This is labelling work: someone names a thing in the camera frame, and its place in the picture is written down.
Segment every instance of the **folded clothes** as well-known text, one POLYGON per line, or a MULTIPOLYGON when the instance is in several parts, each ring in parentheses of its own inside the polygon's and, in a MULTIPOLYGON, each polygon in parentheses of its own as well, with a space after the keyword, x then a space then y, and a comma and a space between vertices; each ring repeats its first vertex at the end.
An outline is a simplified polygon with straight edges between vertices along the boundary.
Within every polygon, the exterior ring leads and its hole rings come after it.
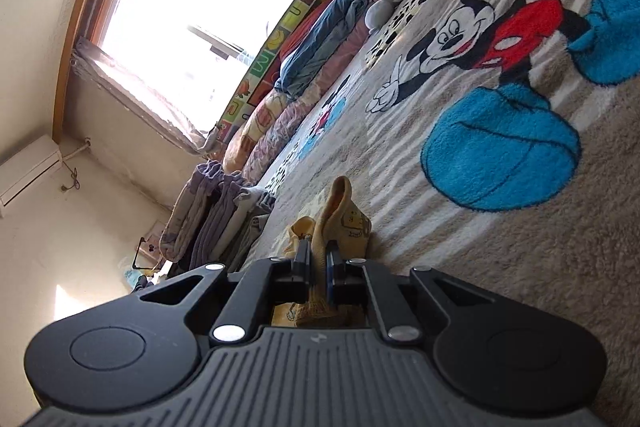
POLYGON ((251 218, 251 220, 249 220, 247 228, 240 238, 238 251, 236 251, 236 255, 228 265, 229 272, 238 271, 238 269, 242 266, 242 263, 244 263, 247 254, 249 254, 251 245, 254 244, 255 240, 260 237, 260 234, 262 233, 262 230, 264 230, 268 219, 269 214, 263 214, 262 216, 254 216, 251 218))
POLYGON ((246 216, 254 209, 258 200, 263 198, 264 193, 265 189, 262 187, 243 187, 240 189, 240 193, 233 200, 236 209, 226 224, 225 230, 220 235, 213 251, 209 254, 209 262, 220 259, 226 247, 242 228, 246 216))
POLYGON ((237 271, 244 263, 251 245, 260 237, 274 204, 275 198, 270 193, 265 192, 253 210, 247 215, 236 237, 226 247, 220 258, 220 261, 227 265, 229 272, 237 271))
POLYGON ((196 197, 184 219, 180 232, 178 232, 174 247, 175 261, 179 261, 187 251, 190 251, 190 246, 192 246, 197 236, 207 209, 210 208, 212 204, 215 204, 220 197, 218 186, 225 173, 222 170, 220 162, 212 162, 212 164, 207 172, 206 178, 202 181, 200 187, 198 187, 196 197))
POLYGON ((160 237, 160 253, 169 261, 177 261, 180 259, 181 255, 177 254, 176 247, 176 241, 180 235, 180 231, 183 229, 186 221, 188 222, 191 209, 194 205, 198 204, 198 198, 202 190, 204 190, 206 181, 212 176, 215 177, 219 171, 222 172, 222 166, 220 166, 219 162, 210 160, 197 165, 193 170, 191 179, 180 192, 169 222, 166 224, 166 227, 164 227, 164 231, 160 237))
POLYGON ((243 185, 244 178, 239 172, 223 175, 222 182, 218 184, 220 199, 210 208, 191 251, 190 270, 207 263, 209 253, 214 249, 235 210, 234 198, 240 193, 243 185))

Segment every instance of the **metal screw head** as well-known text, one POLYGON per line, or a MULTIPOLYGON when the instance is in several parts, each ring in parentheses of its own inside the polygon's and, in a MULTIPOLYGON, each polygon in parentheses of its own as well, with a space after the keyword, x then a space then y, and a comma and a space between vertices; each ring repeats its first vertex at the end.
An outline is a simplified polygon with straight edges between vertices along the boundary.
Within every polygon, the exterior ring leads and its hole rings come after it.
POLYGON ((413 326, 394 326, 387 334, 396 342, 413 342, 420 337, 420 330, 413 326))
POLYGON ((213 337, 220 342, 235 342, 244 337, 244 329, 235 324, 225 324, 213 330, 213 337))

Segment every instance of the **ribbed gray surface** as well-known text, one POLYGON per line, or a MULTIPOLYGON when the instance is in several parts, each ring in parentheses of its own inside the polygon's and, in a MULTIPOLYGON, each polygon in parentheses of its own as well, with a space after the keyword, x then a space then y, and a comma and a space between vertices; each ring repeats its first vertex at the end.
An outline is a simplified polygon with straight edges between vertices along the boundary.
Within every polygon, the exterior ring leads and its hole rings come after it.
POLYGON ((187 388, 146 410, 83 416, 50 408, 29 427, 602 427, 586 410, 509 419, 451 394, 424 356, 371 330, 266 328, 247 346, 216 350, 187 388))

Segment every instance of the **blue blanket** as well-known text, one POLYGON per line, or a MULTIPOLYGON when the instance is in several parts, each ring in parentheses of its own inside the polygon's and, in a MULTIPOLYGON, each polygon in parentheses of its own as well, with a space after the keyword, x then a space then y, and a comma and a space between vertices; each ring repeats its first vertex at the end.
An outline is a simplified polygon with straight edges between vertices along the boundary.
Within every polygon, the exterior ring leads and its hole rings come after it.
POLYGON ((309 35, 283 61, 275 89, 291 100, 297 99, 353 31, 368 3, 369 0, 333 0, 311 26, 309 35))

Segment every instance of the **window curtain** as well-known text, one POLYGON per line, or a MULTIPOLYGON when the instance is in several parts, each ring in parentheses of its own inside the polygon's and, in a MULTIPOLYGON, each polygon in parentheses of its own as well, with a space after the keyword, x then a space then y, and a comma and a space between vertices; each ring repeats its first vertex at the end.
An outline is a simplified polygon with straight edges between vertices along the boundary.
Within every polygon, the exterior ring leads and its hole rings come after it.
POLYGON ((218 155, 220 144, 216 140, 216 128, 206 135, 198 131, 189 118, 160 92, 84 37, 76 42, 71 67, 81 79, 97 82, 175 146, 193 155, 212 158, 218 155))

